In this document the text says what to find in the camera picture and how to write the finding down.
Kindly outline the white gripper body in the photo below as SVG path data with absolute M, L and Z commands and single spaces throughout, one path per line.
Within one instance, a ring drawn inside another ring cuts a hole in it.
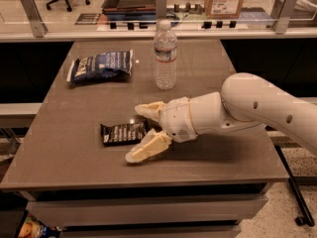
M 169 101 L 161 110 L 158 123 L 174 142 L 183 143 L 197 138 L 187 97 Z

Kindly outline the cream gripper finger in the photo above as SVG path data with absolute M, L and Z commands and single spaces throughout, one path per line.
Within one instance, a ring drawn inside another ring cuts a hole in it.
M 171 138 L 165 131 L 157 132 L 152 129 L 126 154 L 126 161 L 129 164 L 140 163 L 167 150 L 170 144 Z
M 139 104 L 135 107 L 135 111 L 146 118 L 158 122 L 160 119 L 160 112 L 165 107 L 162 101 L 152 102 L 149 104 Z

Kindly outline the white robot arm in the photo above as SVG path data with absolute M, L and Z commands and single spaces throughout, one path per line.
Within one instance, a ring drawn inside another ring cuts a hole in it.
M 311 153 L 317 152 L 317 105 L 250 73 L 229 76 L 219 92 L 139 104 L 135 110 L 157 122 L 161 130 L 150 130 L 126 154 L 130 164 L 162 153 L 173 142 L 192 141 L 204 134 L 244 135 L 264 126 L 282 132 Z

